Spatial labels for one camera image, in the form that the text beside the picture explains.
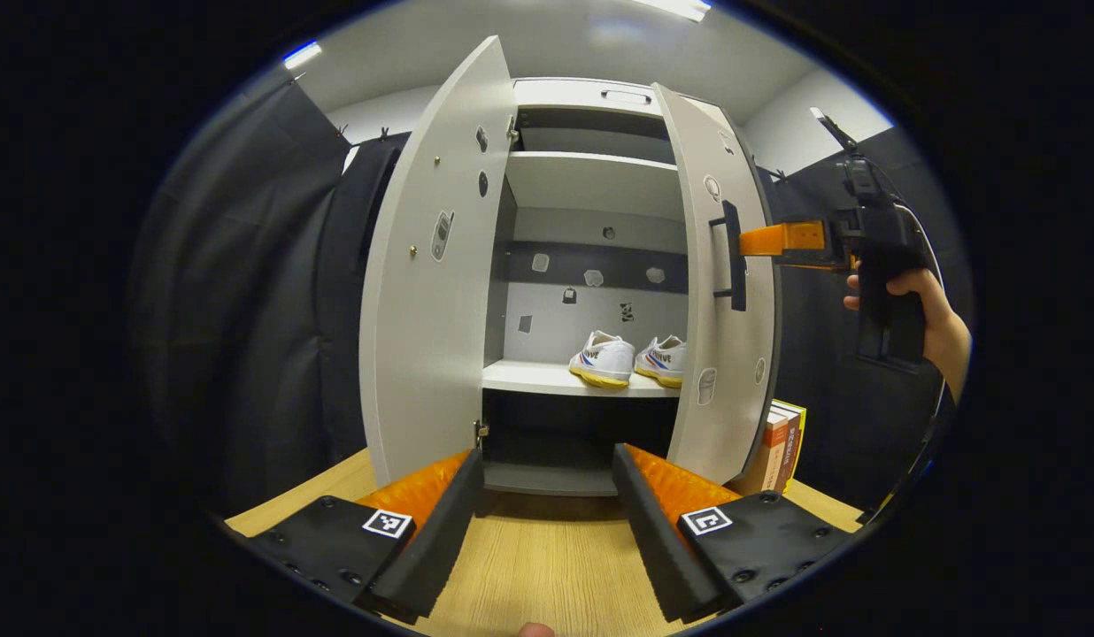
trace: ceiling light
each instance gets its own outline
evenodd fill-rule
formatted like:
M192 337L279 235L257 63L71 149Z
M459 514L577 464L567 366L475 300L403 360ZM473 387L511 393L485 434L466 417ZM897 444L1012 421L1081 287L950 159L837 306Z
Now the ceiling light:
M665 12L676 13L678 16L688 18L694 23L705 20L705 13L712 9L712 4L700 0L633 0L639 4L655 7Z
M304 63L321 53L323 53L323 48L319 48L319 44L317 42L312 40L311 44L305 45L305 47L298 49L298 51L292 53L290 56L284 58L283 66L289 69L296 68L299 65Z

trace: wooden table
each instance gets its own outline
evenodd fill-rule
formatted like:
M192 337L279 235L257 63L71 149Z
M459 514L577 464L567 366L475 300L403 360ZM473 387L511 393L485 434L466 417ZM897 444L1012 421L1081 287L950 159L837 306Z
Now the wooden table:
M225 523L252 537L318 496L353 501L376 487L362 450ZM661 616L617 497L494 497L488 516L470 521L433 613L410 628L441 637L514 637L524 622L538 621L559 637L656 637L686 626ZM854 521L861 511L798 480L785 497L842 531L861 528Z

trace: sneaker sole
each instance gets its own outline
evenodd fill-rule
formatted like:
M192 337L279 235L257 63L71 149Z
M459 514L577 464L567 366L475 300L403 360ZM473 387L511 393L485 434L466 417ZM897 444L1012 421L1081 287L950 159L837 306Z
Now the sneaker sole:
M649 377L650 379L655 380L657 384L667 386L670 389L680 389L682 379L671 379L668 377L661 377L656 374L656 371L653 372L645 370L644 367L636 367L632 370L639 372L639 374L643 377Z
M580 370L580 368L578 367L569 367L568 370L570 370L571 373L574 374L575 377L583 379L584 381L591 383L594 386L600 386L605 389L624 389L629 386L629 381L619 381L615 379L607 379L606 377L596 377L591 374L590 371Z

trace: ceiling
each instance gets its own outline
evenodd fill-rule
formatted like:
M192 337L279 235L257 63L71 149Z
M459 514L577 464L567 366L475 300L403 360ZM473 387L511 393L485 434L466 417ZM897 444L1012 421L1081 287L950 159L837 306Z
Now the ceiling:
M816 68L719 7L698 24L629 0L403 0L319 37L323 53L296 72L330 113L442 84L493 34L512 77L659 81L724 106L737 125Z

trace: hand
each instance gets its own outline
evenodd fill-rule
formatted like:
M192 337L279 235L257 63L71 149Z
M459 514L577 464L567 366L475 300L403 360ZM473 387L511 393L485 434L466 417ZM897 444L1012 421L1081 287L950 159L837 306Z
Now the hand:
M858 275L850 275L846 285L851 290L860 289ZM948 305L940 282L927 269L903 271L886 283L886 290L894 296L919 293L920 305L924 309L924 358L931 360L952 389L953 399L959 402L964 378L967 374L968 358L971 357L971 333L964 321ZM842 305L858 310L856 296L843 298Z
M527 622L520 629L520 634L516 637L555 637L555 632L548 628L547 625L536 624L533 621Z

